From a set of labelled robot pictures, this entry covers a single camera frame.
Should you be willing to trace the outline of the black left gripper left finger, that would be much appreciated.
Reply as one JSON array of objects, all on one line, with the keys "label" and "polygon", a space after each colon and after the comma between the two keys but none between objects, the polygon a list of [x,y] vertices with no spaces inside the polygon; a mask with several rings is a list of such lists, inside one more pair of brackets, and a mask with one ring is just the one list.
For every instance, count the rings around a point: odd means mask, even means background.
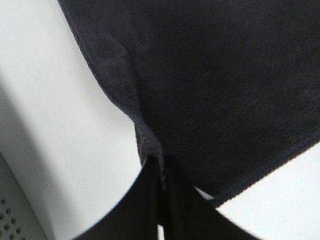
[{"label": "black left gripper left finger", "polygon": [[77,240],[157,240],[159,163],[148,157],[124,197]]}]

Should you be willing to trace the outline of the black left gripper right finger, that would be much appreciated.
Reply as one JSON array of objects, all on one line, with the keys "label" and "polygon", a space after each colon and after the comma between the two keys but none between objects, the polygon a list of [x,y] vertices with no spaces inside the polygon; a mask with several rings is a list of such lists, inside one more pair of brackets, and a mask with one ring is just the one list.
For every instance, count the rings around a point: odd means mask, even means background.
[{"label": "black left gripper right finger", "polygon": [[164,159],[162,227],[166,240],[255,240],[206,201],[175,157]]}]

